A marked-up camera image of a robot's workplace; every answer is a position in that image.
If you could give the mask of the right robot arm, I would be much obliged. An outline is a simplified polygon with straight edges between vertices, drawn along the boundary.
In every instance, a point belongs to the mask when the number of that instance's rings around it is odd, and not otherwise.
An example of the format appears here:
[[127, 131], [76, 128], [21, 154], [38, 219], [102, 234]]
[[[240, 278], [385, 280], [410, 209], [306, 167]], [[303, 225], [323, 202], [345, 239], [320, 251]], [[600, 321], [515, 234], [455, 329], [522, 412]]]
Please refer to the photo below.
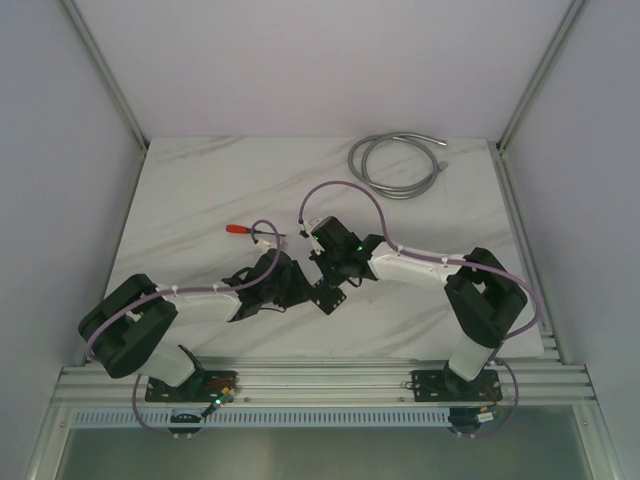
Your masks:
[[333, 216], [301, 226], [301, 234], [311, 242], [310, 259], [332, 287], [370, 280], [443, 289], [462, 330], [445, 367], [443, 387], [456, 399], [476, 390], [478, 376], [528, 303], [521, 286], [505, 276], [490, 251], [476, 248], [451, 259], [403, 252], [381, 235], [359, 239]]

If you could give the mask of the black fuse box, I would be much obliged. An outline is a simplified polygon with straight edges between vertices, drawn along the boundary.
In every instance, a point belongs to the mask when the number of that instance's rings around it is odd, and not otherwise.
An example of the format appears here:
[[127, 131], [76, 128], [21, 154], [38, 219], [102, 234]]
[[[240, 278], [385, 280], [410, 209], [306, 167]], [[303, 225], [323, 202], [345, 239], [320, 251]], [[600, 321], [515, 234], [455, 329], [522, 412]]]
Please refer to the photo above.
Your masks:
[[331, 315], [346, 300], [346, 295], [321, 278], [312, 287], [311, 300], [325, 315]]

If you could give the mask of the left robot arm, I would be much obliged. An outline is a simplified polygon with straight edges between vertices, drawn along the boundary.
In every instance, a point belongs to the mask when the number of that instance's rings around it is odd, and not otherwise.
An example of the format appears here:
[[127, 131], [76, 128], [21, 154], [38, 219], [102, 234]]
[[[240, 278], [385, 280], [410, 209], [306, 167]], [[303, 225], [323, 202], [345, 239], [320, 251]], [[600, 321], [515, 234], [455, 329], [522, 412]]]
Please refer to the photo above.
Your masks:
[[324, 281], [310, 283], [297, 261], [271, 249], [254, 266], [212, 287], [161, 291], [147, 275], [133, 275], [86, 314], [78, 333], [110, 377], [147, 376], [168, 385], [180, 401], [192, 402], [203, 393], [204, 370], [186, 347], [163, 341], [179, 315], [170, 295], [211, 300], [215, 320], [238, 322], [268, 304], [281, 310], [306, 302], [321, 306], [328, 292]]

